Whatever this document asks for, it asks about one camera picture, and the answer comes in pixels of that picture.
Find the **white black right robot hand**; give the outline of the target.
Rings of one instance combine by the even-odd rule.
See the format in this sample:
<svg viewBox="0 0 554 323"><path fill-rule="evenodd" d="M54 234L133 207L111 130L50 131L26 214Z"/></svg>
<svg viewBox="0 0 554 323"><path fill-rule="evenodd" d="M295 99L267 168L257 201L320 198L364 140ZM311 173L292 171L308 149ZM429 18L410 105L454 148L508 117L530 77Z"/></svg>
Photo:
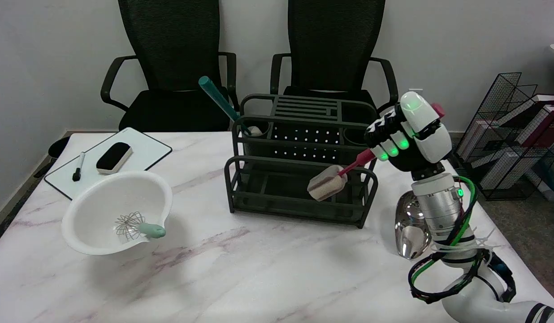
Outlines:
<svg viewBox="0 0 554 323"><path fill-rule="evenodd" d="M452 150L439 105L429 104L416 92L406 92L397 104L376 119L364 140L377 160L388 161L414 180L438 174L437 164Z"/></svg>

